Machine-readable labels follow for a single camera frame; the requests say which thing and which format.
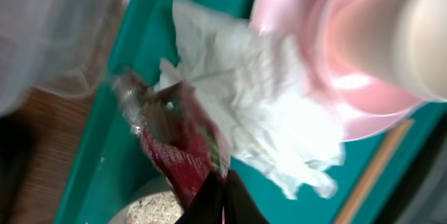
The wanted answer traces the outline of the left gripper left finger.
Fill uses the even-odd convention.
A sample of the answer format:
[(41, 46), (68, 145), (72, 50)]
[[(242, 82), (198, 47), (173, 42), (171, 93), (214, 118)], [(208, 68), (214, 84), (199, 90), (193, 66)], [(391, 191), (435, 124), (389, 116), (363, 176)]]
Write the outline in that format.
[(223, 196), (222, 181), (214, 172), (209, 173), (189, 208), (175, 224), (222, 224)]

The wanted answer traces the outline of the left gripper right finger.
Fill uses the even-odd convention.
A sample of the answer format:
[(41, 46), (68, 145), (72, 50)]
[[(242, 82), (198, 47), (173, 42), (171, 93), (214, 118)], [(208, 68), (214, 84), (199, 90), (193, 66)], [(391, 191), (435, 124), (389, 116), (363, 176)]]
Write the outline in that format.
[(229, 170), (224, 194), (225, 224), (268, 224), (235, 170)]

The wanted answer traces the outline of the grey bowl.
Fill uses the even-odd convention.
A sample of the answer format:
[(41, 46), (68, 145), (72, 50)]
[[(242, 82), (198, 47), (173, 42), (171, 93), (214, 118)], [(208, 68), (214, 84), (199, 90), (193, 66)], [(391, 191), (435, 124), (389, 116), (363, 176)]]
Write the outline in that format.
[(133, 200), (115, 214), (108, 224), (170, 224), (184, 213), (164, 177), (156, 177), (138, 189)]

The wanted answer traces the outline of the red snack wrapper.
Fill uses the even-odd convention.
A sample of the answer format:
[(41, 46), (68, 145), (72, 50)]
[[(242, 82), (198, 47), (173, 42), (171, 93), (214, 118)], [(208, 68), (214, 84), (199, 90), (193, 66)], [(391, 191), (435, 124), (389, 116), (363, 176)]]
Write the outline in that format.
[(135, 73), (112, 78), (124, 118), (142, 150), (187, 208), (209, 173), (226, 178), (230, 147), (185, 82), (155, 91)]

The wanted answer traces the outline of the white napkin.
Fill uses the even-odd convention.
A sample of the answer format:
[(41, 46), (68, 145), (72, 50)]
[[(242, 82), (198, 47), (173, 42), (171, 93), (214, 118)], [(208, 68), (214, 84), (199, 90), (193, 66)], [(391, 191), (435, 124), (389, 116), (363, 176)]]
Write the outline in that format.
[(187, 82), (234, 158), (294, 200), (301, 185), (322, 198), (344, 162), (341, 121), (318, 99), (295, 38), (259, 33), (248, 21), (173, 0), (177, 65), (163, 59), (157, 89)]

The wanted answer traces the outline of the cream paper cup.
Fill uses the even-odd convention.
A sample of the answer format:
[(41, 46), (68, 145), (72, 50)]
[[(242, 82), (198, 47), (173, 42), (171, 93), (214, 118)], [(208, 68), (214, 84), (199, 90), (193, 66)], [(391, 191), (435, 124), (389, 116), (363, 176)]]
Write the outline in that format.
[(353, 67), (446, 100), (446, 0), (357, 0), (335, 15), (330, 38)]

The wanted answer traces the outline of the white rice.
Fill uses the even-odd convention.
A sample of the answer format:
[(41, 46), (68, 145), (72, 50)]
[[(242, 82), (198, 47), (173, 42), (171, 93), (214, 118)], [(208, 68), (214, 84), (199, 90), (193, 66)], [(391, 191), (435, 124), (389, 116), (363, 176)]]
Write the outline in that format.
[(184, 213), (174, 193), (155, 193), (130, 204), (127, 224), (174, 224)]

